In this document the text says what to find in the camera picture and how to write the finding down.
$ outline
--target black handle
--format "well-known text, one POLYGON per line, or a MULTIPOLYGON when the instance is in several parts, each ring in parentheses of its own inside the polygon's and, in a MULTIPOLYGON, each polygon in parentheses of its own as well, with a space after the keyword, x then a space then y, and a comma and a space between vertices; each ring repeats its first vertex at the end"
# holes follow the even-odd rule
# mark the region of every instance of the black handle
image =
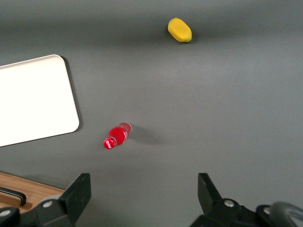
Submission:
POLYGON ((20 198, 21 199, 21 203, 20 203, 21 207, 27 202, 27 197, 25 196, 25 194, 23 194, 21 192, 17 192, 17 191, 8 189, 8 188, 3 188, 3 187, 0 187, 0 192, 6 193, 6 194, 9 194, 9 195, 14 195, 14 196, 17 196, 18 198, 20 198))

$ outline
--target bottle cap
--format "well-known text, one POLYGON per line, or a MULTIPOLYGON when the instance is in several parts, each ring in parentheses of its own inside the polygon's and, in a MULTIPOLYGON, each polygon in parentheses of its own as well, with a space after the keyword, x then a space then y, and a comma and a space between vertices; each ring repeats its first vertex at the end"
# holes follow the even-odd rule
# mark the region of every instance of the bottle cap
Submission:
POLYGON ((106 138, 103 145, 106 149, 112 149, 116 145, 116 140, 112 137, 106 138))

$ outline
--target screw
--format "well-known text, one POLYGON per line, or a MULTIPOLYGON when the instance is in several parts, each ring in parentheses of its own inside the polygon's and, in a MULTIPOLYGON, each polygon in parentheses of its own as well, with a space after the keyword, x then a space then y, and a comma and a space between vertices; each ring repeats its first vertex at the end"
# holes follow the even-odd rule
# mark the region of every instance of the screw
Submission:
POLYGON ((227 207, 234 207, 235 204, 233 203, 233 201, 231 200, 225 200, 224 201, 224 204, 227 206, 227 207))
POLYGON ((2 212, 0 213, 0 217, 5 217, 5 216, 9 215, 10 213, 11 213, 10 210, 2 211, 2 212))
POLYGON ((270 208, 269 207, 265 207, 264 209, 263 209, 263 211, 266 213, 266 214, 270 214, 270 208))
POLYGON ((43 203, 43 207, 44 208, 48 208, 48 207, 50 207, 51 205, 52 205, 52 203, 53 203, 53 201, 48 201, 48 202, 46 202, 46 203, 43 203))

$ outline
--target wooden surface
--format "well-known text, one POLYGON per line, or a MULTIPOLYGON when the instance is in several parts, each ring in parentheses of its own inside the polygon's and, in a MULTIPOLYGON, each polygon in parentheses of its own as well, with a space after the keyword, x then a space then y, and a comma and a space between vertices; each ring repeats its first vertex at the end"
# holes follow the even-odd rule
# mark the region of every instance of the wooden surface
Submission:
POLYGON ((13 206, 20 208, 20 213, 27 212, 38 205, 45 197, 62 194, 63 189, 46 184, 30 181, 17 176, 0 172, 0 186, 22 192, 27 197, 24 206, 20 206, 20 199, 5 193, 0 193, 0 208, 13 206))

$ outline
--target yellow object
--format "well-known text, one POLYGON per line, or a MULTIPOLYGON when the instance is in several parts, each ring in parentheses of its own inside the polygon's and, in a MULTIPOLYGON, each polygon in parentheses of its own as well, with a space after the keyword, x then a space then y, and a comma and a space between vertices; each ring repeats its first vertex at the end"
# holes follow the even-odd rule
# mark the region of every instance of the yellow object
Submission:
POLYGON ((167 29, 169 33, 179 42, 191 41, 191 30, 183 20, 179 18, 173 18, 172 20, 170 20, 167 29))

